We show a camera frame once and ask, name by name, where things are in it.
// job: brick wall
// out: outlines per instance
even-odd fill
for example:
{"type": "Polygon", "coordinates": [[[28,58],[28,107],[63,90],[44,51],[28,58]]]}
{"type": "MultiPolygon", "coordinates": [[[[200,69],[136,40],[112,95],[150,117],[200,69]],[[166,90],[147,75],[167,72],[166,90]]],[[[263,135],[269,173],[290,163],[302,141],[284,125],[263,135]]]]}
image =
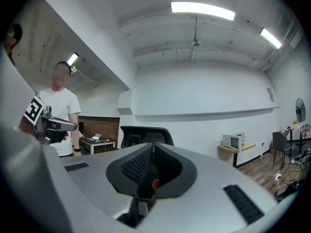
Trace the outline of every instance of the brick wall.
{"type": "Polygon", "coordinates": [[[92,137],[95,133],[99,133],[102,134],[102,139],[115,141],[116,146],[118,145],[120,118],[79,116],[79,122],[84,122],[85,137],[92,137]]]}

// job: yellow table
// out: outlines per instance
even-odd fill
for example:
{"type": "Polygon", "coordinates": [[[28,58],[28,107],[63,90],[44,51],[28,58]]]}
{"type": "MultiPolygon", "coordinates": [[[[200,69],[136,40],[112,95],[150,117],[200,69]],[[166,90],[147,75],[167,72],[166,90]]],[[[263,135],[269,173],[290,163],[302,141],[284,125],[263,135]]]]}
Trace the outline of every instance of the yellow table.
{"type": "MultiPolygon", "coordinates": [[[[243,144],[242,145],[242,151],[245,151],[245,150],[248,150],[248,149],[251,149],[253,148],[254,146],[256,146],[256,144],[253,144],[253,143],[247,143],[247,144],[243,144]]],[[[228,152],[231,152],[233,153],[233,166],[237,166],[237,159],[238,159],[238,151],[235,151],[231,148],[228,148],[224,145],[218,145],[217,147],[219,150],[225,150],[225,151],[228,151],[228,152]]]]}

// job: ceiling pipe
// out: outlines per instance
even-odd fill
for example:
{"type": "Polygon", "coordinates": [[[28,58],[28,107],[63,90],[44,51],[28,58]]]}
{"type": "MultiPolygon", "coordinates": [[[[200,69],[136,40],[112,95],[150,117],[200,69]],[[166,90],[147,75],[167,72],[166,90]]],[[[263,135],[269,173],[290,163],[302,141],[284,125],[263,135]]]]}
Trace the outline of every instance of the ceiling pipe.
{"type": "Polygon", "coordinates": [[[283,40],[282,40],[282,45],[279,49],[275,49],[270,55],[268,58],[266,58],[266,60],[263,62],[263,64],[261,65],[261,67],[258,69],[258,71],[261,71],[263,68],[265,68],[267,66],[268,63],[271,63],[272,61],[274,61],[274,59],[276,58],[276,56],[278,55],[279,52],[282,51],[283,49],[283,46],[285,45],[285,42],[288,42],[290,43],[290,40],[291,39],[287,39],[286,37],[288,36],[288,34],[290,33],[292,27],[294,26],[294,21],[292,20],[286,33],[285,33],[285,36],[283,37],[283,40]]]}
{"type": "Polygon", "coordinates": [[[193,47],[192,47],[192,49],[191,49],[191,58],[190,58],[190,63],[192,63],[192,62],[193,62],[194,52],[195,52],[195,45],[193,45],[193,47]]]}
{"type": "Polygon", "coordinates": [[[159,13],[159,14],[153,14],[153,15],[145,15],[145,16],[142,16],[142,17],[138,17],[138,18],[135,18],[135,19],[132,19],[130,21],[127,21],[127,22],[124,22],[120,25],[118,25],[118,28],[121,29],[129,24],[132,24],[132,23],[135,23],[135,22],[138,22],[140,20],[144,20],[146,18],[151,18],[151,17],[162,17],[162,16],[167,16],[169,15],[170,13],[159,13]]]}
{"type": "Polygon", "coordinates": [[[99,84],[95,83],[92,79],[90,79],[89,77],[87,77],[85,74],[83,74],[82,72],[80,72],[79,70],[76,70],[74,72],[74,75],[77,75],[79,78],[82,78],[82,80],[87,81],[93,85],[95,85],[95,87],[99,86],[99,84]]]}
{"type": "Polygon", "coordinates": [[[147,52],[141,52],[141,53],[137,53],[134,54],[133,57],[138,57],[138,56],[142,56],[142,55],[146,55],[149,53],[155,53],[155,52],[165,52],[165,51],[172,51],[173,49],[156,49],[156,50],[151,50],[151,51],[147,51],[147,52]]]}
{"type": "Polygon", "coordinates": [[[193,39],[193,46],[192,46],[192,52],[191,52],[191,58],[190,58],[190,63],[193,62],[194,59],[194,51],[195,47],[198,47],[200,44],[198,43],[198,39],[196,37],[196,31],[198,28],[198,14],[195,15],[195,26],[194,26],[194,39],[193,39]]]}

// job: wooden desk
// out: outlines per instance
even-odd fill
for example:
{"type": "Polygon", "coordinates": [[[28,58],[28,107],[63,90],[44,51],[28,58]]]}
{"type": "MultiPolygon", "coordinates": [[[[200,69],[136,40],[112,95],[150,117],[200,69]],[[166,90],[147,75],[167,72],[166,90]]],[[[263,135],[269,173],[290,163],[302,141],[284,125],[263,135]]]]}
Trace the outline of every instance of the wooden desk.
{"type": "MultiPolygon", "coordinates": [[[[242,145],[242,151],[245,151],[245,150],[248,150],[248,149],[251,149],[253,148],[254,146],[256,146],[256,144],[253,144],[253,143],[247,143],[247,144],[243,144],[242,145]]],[[[237,151],[231,149],[231,148],[228,148],[224,145],[218,145],[217,147],[219,150],[225,150],[225,151],[228,151],[228,152],[231,152],[233,153],[233,166],[237,166],[237,159],[238,159],[238,153],[237,151]]]]}
{"type": "Polygon", "coordinates": [[[102,145],[108,145],[108,144],[112,144],[112,146],[115,148],[116,147],[116,142],[106,142],[104,140],[89,140],[89,139],[79,139],[80,141],[84,142],[85,144],[88,144],[90,146],[90,152],[91,154],[94,154],[94,147],[95,146],[102,146],[102,145]]]}

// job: microwave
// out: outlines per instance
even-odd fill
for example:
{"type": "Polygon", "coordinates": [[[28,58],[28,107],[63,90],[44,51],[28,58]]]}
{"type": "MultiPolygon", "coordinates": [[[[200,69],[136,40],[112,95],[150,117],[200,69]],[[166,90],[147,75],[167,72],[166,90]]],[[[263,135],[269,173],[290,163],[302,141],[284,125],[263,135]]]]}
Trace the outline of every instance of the microwave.
{"type": "Polygon", "coordinates": [[[242,137],[242,144],[246,143],[246,134],[244,132],[237,133],[237,134],[232,134],[232,135],[237,135],[237,136],[242,137]]]}
{"type": "Polygon", "coordinates": [[[223,145],[237,152],[242,151],[243,137],[233,134],[223,134],[223,145]]]}

